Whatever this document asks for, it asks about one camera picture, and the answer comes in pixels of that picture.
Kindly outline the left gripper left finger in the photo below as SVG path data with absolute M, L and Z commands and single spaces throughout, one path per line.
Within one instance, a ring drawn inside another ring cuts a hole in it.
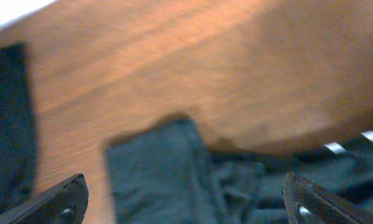
M 83 174 L 75 174 L 36 197 L 0 214 L 0 224 L 81 224 L 88 207 Z

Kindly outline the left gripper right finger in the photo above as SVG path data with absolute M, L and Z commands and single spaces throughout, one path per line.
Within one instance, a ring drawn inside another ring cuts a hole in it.
M 373 223 L 373 213 L 293 172 L 286 174 L 282 194 L 291 224 Z

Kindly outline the dark green Nike t-shirt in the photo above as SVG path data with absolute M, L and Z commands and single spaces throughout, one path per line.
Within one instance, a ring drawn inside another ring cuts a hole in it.
M 286 223 L 296 172 L 373 213 L 373 130 L 290 157 L 211 152 L 192 119 L 175 119 L 106 151 L 118 223 Z

